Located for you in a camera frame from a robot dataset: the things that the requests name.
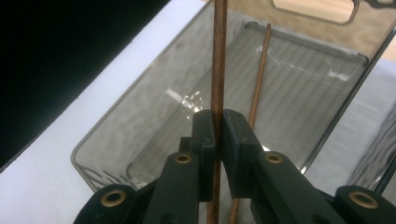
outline clamp jaw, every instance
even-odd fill
[[[262,150],[242,114],[224,110],[221,160],[233,198],[250,198],[256,223],[396,223],[396,208],[380,195],[346,186],[335,197],[315,189],[283,154]],[[159,179],[136,191],[110,185],[97,191],[75,223],[198,222],[198,203],[212,199],[216,144],[210,110],[194,115]]]

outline brass grommet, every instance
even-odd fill
[[[370,209],[375,209],[378,207],[378,202],[372,196],[361,192],[361,191],[352,191],[348,194],[350,200],[352,202]]]
[[[192,161],[192,157],[191,156],[189,156],[189,155],[187,155],[187,154],[181,154],[181,155],[178,155],[176,158],[175,158],[175,161],[177,162],[177,163],[189,163],[190,161]]]
[[[266,153],[265,159],[272,163],[281,163],[283,161],[283,158],[275,153]]]
[[[126,193],[122,189],[113,189],[102,196],[101,204],[104,207],[114,207],[117,206],[126,199]]]

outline white countertop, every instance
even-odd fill
[[[73,167],[72,150],[204,5],[170,1],[0,174],[0,223],[73,223],[92,190]]]

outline clear plastic container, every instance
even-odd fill
[[[272,23],[254,131],[263,147],[306,171],[395,19],[394,9],[362,1],[345,22],[289,12],[270,0],[229,1],[224,107],[248,117],[265,26]],[[72,162],[93,190],[145,186],[178,150],[180,137],[191,136],[193,113],[210,107],[212,32],[209,2],[74,150]]]

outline copper rod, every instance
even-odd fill
[[[252,130],[254,128],[254,121],[256,120],[257,105],[259,103],[260,90],[262,88],[262,74],[264,72],[265,61],[267,59],[267,51],[270,42],[270,36],[271,36],[271,23],[267,25],[267,29],[265,31],[264,43],[262,44],[262,59],[260,60],[260,67],[259,67],[259,72],[257,74],[256,88],[254,90],[253,101],[251,103],[250,114],[248,116],[248,121],[247,121],[248,125]],[[233,199],[233,203],[231,204],[230,217],[228,219],[229,224],[236,223],[236,216],[238,214],[238,208],[239,208],[239,200],[240,199],[238,198]]]
[[[227,30],[227,0],[215,0],[212,61],[211,110],[216,140],[216,161],[213,200],[207,204],[206,223],[219,223],[219,193],[221,177],[221,123],[224,103],[225,48]]]

